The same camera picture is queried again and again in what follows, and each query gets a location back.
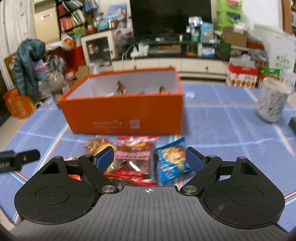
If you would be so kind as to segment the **orange cardboard box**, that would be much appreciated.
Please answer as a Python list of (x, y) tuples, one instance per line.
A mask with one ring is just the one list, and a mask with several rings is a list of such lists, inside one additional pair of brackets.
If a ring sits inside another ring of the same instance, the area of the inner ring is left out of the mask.
[(78, 81), (59, 105), (73, 133), (179, 135), (183, 93), (173, 67), (109, 71)]

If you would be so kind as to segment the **orange carton on floor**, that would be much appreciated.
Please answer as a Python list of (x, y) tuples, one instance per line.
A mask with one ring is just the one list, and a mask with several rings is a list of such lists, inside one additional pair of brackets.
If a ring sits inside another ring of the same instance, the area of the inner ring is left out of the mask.
[(7, 91), (3, 95), (3, 98), (11, 116), (25, 119), (29, 118), (35, 112), (35, 107), (29, 97), (19, 96), (16, 88)]

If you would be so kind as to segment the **orange green gift box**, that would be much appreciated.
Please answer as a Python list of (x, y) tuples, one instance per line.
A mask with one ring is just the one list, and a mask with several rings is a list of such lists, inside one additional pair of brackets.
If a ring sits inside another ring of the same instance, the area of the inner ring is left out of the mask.
[(264, 68), (260, 70), (257, 77), (258, 88), (262, 87), (263, 80), (267, 77), (280, 81), (280, 69)]

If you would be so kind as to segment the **white small fridge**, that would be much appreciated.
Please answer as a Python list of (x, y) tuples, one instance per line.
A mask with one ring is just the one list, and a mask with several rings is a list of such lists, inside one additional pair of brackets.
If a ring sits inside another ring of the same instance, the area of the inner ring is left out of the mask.
[(269, 68), (293, 72), (295, 66), (295, 37), (266, 25), (254, 25), (253, 32), (267, 53)]

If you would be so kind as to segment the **clear bread snack packet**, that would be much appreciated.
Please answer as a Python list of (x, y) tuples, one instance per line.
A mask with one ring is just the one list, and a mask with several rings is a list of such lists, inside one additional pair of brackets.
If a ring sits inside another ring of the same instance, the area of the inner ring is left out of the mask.
[(107, 147), (112, 147), (113, 150), (117, 150), (116, 144), (112, 143), (108, 138), (103, 138), (101, 136), (96, 136), (91, 138), (85, 145), (85, 154), (95, 157), (98, 153)]

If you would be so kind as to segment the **white glass door cabinet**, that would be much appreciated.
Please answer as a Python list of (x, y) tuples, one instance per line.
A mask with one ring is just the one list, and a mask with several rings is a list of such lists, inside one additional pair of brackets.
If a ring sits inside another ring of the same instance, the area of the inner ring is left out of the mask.
[(116, 57), (113, 30), (93, 33), (81, 38), (84, 59), (87, 65), (98, 64), (100, 67), (109, 67)]

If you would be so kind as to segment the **red brown snack packet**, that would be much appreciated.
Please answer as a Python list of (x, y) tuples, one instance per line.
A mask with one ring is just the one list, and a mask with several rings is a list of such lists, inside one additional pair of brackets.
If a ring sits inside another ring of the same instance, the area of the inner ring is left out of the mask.
[(123, 185), (156, 186), (154, 151), (158, 136), (118, 137), (112, 164), (104, 175)]

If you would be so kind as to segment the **blue plaid table mat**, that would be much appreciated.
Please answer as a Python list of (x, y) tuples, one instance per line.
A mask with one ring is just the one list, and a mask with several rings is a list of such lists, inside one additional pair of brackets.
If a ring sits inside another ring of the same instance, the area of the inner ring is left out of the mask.
[[(295, 134), (289, 122), (295, 109), (287, 105), (275, 124), (256, 115), (259, 90), (210, 84), (184, 85), (184, 123), (182, 136), (187, 145), (204, 155), (225, 161), (248, 157), (283, 193), (286, 204), (280, 225), (295, 228)], [(16, 192), (50, 158), (84, 154), (90, 135), (71, 132), (62, 111), (47, 100), (17, 128), (5, 145), (16, 152), (39, 150), (41, 158), (23, 166), (19, 173), (1, 175), (1, 210), (10, 222), (18, 220), (14, 207)]]

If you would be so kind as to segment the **dark bookshelf with books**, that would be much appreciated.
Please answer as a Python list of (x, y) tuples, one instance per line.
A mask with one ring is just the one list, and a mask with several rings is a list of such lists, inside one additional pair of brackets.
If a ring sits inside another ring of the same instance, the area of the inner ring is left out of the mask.
[(60, 37), (85, 24), (84, 1), (56, 0)]

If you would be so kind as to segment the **brown cardboard box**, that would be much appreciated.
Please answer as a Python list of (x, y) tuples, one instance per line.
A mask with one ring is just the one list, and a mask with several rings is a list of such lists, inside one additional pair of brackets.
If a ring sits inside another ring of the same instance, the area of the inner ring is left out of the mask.
[(232, 27), (224, 27), (223, 40), (230, 45), (247, 47), (247, 31), (235, 32)]

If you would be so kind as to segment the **green plastic storage rack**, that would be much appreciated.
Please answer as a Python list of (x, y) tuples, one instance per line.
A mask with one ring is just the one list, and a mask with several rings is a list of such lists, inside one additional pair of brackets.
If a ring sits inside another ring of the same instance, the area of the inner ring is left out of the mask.
[(217, 29), (233, 27), (242, 19), (242, 1), (219, 0), (216, 1)]

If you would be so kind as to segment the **black rectangular block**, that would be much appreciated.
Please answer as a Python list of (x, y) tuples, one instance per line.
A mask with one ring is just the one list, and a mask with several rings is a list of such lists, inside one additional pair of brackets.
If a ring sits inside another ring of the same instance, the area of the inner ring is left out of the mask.
[(291, 130), (296, 134), (296, 117), (292, 117), (288, 123)]

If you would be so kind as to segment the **red white gift box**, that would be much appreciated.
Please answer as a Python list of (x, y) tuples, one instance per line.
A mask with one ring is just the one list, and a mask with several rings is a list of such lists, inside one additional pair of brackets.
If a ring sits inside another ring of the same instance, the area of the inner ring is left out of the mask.
[(255, 88), (257, 77), (258, 69), (229, 63), (226, 86)]

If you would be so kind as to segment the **white patterned cup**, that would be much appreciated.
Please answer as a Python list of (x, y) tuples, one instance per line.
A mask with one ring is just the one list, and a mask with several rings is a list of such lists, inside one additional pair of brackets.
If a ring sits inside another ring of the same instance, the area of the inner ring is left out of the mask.
[(257, 115), (268, 123), (276, 123), (283, 112), (291, 90), (279, 80), (266, 77), (260, 89)]

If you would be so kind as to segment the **blue chocolate chip cookie packet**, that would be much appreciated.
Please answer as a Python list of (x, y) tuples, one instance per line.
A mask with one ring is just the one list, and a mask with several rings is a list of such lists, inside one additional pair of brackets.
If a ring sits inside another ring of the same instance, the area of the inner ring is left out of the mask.
[(161, 184), (193, 171), (186, 161), (186, 141), (184, 137), (157, 148), (155, 152), (158, 157), (157, 170)]

